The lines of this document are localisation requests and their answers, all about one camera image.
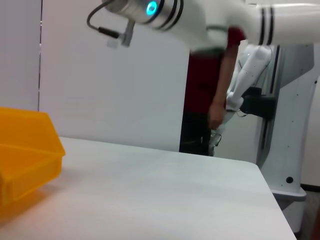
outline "person's hand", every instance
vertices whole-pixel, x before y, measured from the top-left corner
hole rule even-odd
[[[223,104],[212,103],[208,113],[208,127],[216,130],[224,121],[226,110]]]

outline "black mount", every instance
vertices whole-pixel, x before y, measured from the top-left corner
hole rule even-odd
[[[242,95],[244,102],[240,110],[245,114],[252,114],[266,120],[274,118],[277,107],[275,97],[262,95],[259,87],[249,87]]]

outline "red shirt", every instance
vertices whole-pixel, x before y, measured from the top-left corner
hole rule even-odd
[[[231,48],[245,39],[238,28],[228,31],[228,45]],[[207,113],[216,94],[220,66],[220,56],[189,56],[188,72],[184,97],[184,111],[191,113]]]

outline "person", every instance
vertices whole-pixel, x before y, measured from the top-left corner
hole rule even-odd
[[[244,39],[240,29],[231,27],[227,48],[222,55],[190,54],[180,136],[181,153],[209,155],[211,130],[223,123],[227,91],[239,45]]]

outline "person's arm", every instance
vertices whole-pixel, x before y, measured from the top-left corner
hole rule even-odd
[[[224,121],[227,91],[235,70],[238,50],[239,46],[234,44],[227,48],[224,53],[216,93],[208,113],[208,126],[210,129],[217,129]]]

